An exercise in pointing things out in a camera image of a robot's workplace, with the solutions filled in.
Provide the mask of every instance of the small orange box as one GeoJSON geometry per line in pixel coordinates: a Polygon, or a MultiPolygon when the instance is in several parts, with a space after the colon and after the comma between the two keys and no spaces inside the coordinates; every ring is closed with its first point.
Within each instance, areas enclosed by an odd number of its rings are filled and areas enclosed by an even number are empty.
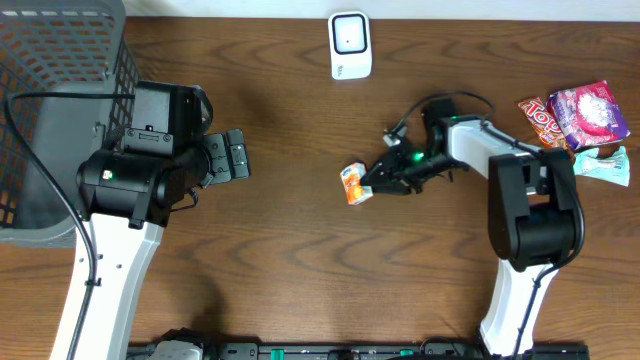
{"type": "Polygon", "coordinates": [[[362,163],[353,163],[340,173],[349,205],[358,205],[373,196],[371,186],[361,186],[360,179],[367,173],[362,163]]]}

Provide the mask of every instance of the pink snack package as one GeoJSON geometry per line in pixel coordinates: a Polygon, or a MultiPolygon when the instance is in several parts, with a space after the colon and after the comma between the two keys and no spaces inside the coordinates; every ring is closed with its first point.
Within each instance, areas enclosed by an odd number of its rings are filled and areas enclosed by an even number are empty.
{"type": "Polygon", "coordinates": [[[573,150],[609,144],[631,135],[606,81],[559,91],[547,101],[573,150]]]}

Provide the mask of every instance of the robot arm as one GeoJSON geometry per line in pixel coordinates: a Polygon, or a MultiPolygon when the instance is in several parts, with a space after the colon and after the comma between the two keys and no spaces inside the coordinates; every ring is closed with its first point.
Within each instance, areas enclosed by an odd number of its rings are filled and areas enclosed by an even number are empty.
{"type": "Polygon", "coordinates": [[[50,359],[67,359],[78,321],[74,359],[124,359],[144,276],[171,207],[194,187],[250,175],[242,131],[204,135],[213,109],[201,89],[141,81],[134,105],[124,151],[100,149],[78,170],[78,208],[96,251],[97,276],[79,320],[89,261],[85,244],[77,241],[50,359]]]}
{"type": "Polygon", "coordinates": [[[425,107],[423,120],[426,148],[415,149],[405,139],[406,125],[401,122],[385,135],[390,151],[371,167],[361,185],[372,186],[374,192],[407,195],[420,193],[424,182],[454,168],[473,168],[488,178],[489,238],[500,260],[480,335],[490,355],[511,356],[516,347],[522,354],[533,347],[535,320],[557,271],[545,276],[537,289],[534,281],[566,259],[577,241],[579,204],[572,201],[573,190],[560,181],[561,176],[571,179],[575,187],[569,156],[563,150],[540,152],[518,144],[478,116],[457,116],[450,99],[425,107]],[[533,194],[549,195],[549,201],[532,206],[528,195],[533,194]],[[520,329],[526,316],[526,327],[520,329]]]}

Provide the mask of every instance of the red candy wrapper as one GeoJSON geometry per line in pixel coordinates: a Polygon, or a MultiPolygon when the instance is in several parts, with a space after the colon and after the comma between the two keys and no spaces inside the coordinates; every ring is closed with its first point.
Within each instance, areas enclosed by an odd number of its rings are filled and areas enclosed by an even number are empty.
{"type": "Polygon", "coordinates": [[[556,119],[547,111],[539,97],[522,100],[518,107],[527,115],[545,148],[560,147],[568,150],[567,141],[556,119]]]}

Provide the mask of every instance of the blue candy wrapper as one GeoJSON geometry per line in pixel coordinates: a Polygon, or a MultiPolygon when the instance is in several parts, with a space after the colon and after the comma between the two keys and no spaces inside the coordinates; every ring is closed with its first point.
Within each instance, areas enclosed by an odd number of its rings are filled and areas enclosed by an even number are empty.
{"type": "Polygon", "coordinates": [[[627,149],[620,149],[606,159],[598,159],[598,149],[593,148],[576,154],[576,163],[573,165],[576,175],[594,177],[614,184],[629,186],[631,166],[627,149]]]}

